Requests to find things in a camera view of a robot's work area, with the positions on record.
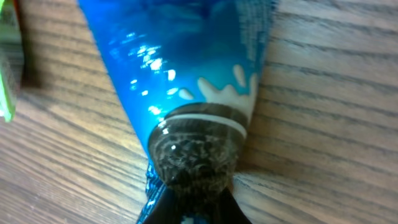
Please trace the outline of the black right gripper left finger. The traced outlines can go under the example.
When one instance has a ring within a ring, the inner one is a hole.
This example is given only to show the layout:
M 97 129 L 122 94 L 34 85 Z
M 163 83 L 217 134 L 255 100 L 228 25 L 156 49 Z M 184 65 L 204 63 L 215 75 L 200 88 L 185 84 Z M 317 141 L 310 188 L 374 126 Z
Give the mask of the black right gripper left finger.
M 181 224 L 186 212 L 185 192 L 166 188 L 143 224 Z

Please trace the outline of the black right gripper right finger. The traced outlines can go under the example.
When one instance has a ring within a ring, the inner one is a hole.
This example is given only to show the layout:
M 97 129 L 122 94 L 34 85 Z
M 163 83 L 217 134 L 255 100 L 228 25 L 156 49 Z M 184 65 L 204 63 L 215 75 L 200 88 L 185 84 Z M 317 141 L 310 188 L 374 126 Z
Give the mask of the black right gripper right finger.
M 215 224 L 252 224 L 240 209 L 231 191 L 225 188 L 215 205 Z

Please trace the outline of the dark blue snack packet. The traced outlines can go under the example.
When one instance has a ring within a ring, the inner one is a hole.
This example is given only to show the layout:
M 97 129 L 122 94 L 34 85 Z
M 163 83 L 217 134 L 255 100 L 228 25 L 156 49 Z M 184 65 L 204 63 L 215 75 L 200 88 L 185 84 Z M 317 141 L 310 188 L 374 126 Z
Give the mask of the dark blue snack packet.
M 214 223 L 252 120 L 277 1 L 80 0 L 148 158 L 143 223 L 166 188 Z

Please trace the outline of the green Haribo candy bag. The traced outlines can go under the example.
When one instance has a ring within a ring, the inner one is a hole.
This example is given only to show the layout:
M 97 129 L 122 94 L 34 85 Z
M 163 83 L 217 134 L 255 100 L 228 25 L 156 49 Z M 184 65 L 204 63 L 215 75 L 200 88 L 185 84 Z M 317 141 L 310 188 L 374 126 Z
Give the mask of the green Haribo candy bag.
M 24 49 L 16 2 L 1 0 L 1 117 L 12 121 L 24 71 Z

